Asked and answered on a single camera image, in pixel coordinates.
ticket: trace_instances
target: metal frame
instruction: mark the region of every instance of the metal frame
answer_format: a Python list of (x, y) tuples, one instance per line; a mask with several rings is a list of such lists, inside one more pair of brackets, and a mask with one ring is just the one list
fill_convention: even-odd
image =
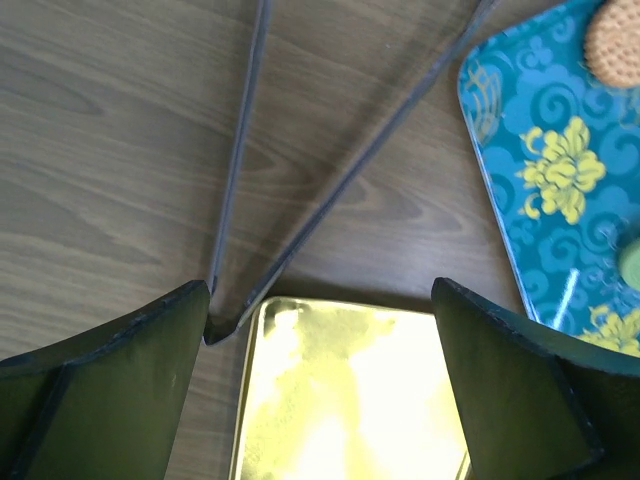
[[(393, 113), (393, 115), (391, 115), (389, 120), (387, 120), (380, 131), (376, 134), (371, 143), (359, 154), (355, 163), (343, 175), (329, 196), (311, 214), (311, 217), (307, 222), (296, 232), (291, 242), (285, 246), (273, 264), (251, 289), (251, 292), (244, 301), (240, 312), (238, 312), (238, 314), (232, 319), (222, 319), (215, 315), (209, 316), (203, 336), (206, 345), (213, 345), (227, 338), (242, 327), (242, 325), (251, 316), (256, 306), (265, 298), (269, 289), (280, 277), (287, 265), (289, 265), (291, 260), (293, 260), (296, 253), (298, 253), (300, 248), (302, 248), (306, 243), (318, 225), (322, 223), (322, 220), (324, 220), (327, 214), (331, 211), (347, 187), (351, 185), (351, 182), (353, 182), (364, 167), (366, 167), (373, 157), (375, 157), (375, 155), (380, 151), (389, 137), (391, 137), (396, 129), (409, 116), (409, 113), (411, 113), (415, 108), (420, 99), (422, 99), (422, 97), (431, 90), (431, 87), (436, 82), (440, 73), (442, 73), (449, 63), (451, 63), (451, 61), (460, 53), (483, 20), (498, 5), (498, 3), (499, 0), (478, 0), (476, 2), (475, 10), (462, 33), (427, 70), (418, 84), (413, 87), (400, 107)], [(247, 133), (249, 131), (249, 121), (251, 111), (253, 109), (253, 101), (255, 99), (255, 90), (258, 83), (257, 81), (264, 56), (266, 37), (271, 18), (271, 6), (271, 0), (260, 0), (258, 3), (256, 24), (249, 53), (249, 67), (245, 78), (245, 89), (240, 108), (240, 117), (236, 127), (233, 152), (229, 163), (227, 189), (222, 204), (216, 244), (212, 254), (213, 260), (207, 277), (207, 285), (209, 286), (209, 291), (211, 292), (212, 297), (218, 283), (220, 266), (224, 256), (224, 248), (232, 217), (233, 199), (235, 197), (237, 179), (240, 174), (240, 170), (242, 169), (244, 147)]]

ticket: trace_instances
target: wood grain surface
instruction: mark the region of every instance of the wood grain surface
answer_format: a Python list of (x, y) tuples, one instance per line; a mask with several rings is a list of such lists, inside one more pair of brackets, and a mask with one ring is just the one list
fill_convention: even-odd
[[(275, 1), (214, 310), (240, 308), (471, 3)], [(476, 42), (551, 3), (505, 0)], [(0, 0), (0, 358), (204, 277), (255, 4)], [(458, 66), (274, 293), (420, 309), (445, 275), (521, 308), (460, 114)], [(201, 349), (167, 478), (226, 478), (244, 342)]]

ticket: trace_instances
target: gold metal tray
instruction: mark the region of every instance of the gold metal tray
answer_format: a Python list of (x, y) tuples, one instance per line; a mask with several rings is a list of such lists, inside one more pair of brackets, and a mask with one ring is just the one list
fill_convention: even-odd
[(430, 314), (272, 298), (253, 316), (230, 480), (462, 480)]

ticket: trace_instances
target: blue tray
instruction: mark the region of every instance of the blue tray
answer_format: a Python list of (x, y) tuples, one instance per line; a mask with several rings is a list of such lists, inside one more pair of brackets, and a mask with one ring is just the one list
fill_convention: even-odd
[(640, 87), (605, 87), (585, 67), (601, 3), (573, 0), (490, 38), (458, 92), (529, 316), (640, 356), (640, 292), (617, 268), (640, 236)]

